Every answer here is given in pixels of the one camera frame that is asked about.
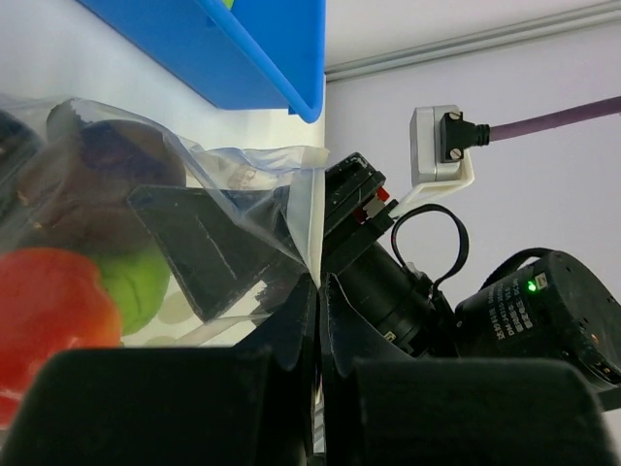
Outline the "dark purple fake plum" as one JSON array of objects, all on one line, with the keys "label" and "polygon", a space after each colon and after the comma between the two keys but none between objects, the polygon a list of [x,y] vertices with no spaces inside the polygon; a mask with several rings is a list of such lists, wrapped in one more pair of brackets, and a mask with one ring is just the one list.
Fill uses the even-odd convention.
[{"label": "dark purple fake plum", "polygon": [[47,119],[48,144],[18,171],[16,195],[34,242],[86,252],[129,252],[150,236],[128,204],[141,185],[186,185],[180,139],[163,126],[71,98]]}]

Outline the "red fake tomato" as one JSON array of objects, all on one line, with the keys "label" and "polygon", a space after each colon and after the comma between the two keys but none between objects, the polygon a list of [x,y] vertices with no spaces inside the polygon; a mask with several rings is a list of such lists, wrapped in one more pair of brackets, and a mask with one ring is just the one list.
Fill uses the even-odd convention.
[{"label": "red fake tomato", "polygon": [[68,250],[25,248],[1,255],[1,427],[56,353],[116,347],[121,315],[98,267]]}]

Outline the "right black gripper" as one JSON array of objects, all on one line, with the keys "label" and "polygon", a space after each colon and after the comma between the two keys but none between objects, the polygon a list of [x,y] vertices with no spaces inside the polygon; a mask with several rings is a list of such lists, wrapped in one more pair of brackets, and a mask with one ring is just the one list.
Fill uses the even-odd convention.
[{"label": "right black gripper", "polygon": [[355,152],[325,174],[324,272],[344,272],[392,226],[385,177]]}]

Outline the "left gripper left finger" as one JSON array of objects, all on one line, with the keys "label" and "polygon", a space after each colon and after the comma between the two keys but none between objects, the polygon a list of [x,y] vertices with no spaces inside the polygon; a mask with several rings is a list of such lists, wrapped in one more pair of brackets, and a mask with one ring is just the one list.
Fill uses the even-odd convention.
[{"label": "left gripper left finger", "polygon": [[315,286],[298,281],[230,348],[73,349],[44,365],[5,465],[304,465],[312,454]]}]

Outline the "blue plastic bin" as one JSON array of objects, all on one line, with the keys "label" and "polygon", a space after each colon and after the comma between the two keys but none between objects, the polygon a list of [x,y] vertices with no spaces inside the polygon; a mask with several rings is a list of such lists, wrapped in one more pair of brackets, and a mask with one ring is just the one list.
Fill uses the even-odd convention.
[{"label": "blue plastic bin", "polygon": [[85,1],[83,6],[227,111],[323,109],[323,1]]}]

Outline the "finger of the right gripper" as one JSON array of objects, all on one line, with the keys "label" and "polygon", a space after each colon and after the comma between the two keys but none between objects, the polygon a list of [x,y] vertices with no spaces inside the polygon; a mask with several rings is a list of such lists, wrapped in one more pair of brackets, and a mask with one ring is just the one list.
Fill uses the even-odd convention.
[{"label": "finger of the right gripper", "polygon": [[311,276],[285,220],[288,190],[141,185],[128,205],[164,253],[194,314],[224,315],[256,285],[273,311]]}]

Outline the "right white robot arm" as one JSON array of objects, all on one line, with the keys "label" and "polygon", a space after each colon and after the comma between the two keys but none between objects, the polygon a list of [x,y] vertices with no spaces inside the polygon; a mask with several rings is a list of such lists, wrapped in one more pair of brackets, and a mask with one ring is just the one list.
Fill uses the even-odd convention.
[{"label": "right white robot arm", "polygon": [[[548,358],[570,363],[606,410],[620,406],[620,305],[572,255],[546,248],[517,252],[480,290],[451,306],[438,281],[409,269],[379,244],[400,224],[385,178],[354,153],[326,174],[322,266],[346,301],[385,339],[412,356]],[[277,311],[303,275],[287,253],[293,244],[282,220],[275,248],[234,223],[225,201],[253,214],[278,212],[285,188],[137,187],[132,214],[161,248],[182,295],[203,322],[230,316],[257,291],[252,316]]]}]

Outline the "light green fake lime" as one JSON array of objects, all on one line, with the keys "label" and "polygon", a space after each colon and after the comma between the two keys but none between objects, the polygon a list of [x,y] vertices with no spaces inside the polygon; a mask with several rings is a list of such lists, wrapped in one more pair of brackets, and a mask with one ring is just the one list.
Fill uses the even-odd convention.
[{"label": "light green fake lime", "polygon": [[103,287],[116,303],[122,335],[131,335],[149,324],[166,295],[171,271],[157,245],[127,253],[97,254]]}]

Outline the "clear zip top bag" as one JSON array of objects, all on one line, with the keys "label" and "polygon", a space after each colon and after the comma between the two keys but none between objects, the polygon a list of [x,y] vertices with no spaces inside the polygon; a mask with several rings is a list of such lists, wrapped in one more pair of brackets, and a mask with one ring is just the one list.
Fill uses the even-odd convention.
[{"label": "clear zip top bag", "polygon": [[204,149],[81,98],[1,100],[1,338],[207,345],[321,283],[328,153]]}]

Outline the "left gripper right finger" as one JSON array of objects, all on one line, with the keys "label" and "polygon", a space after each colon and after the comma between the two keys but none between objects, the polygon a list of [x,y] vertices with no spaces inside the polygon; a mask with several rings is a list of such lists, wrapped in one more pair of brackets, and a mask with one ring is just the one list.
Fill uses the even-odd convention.
[{"label": "left gripper right finger", "polygon": [[567,363],[416,359],[320,292],[329,465],[616,465],[599,400]]}]

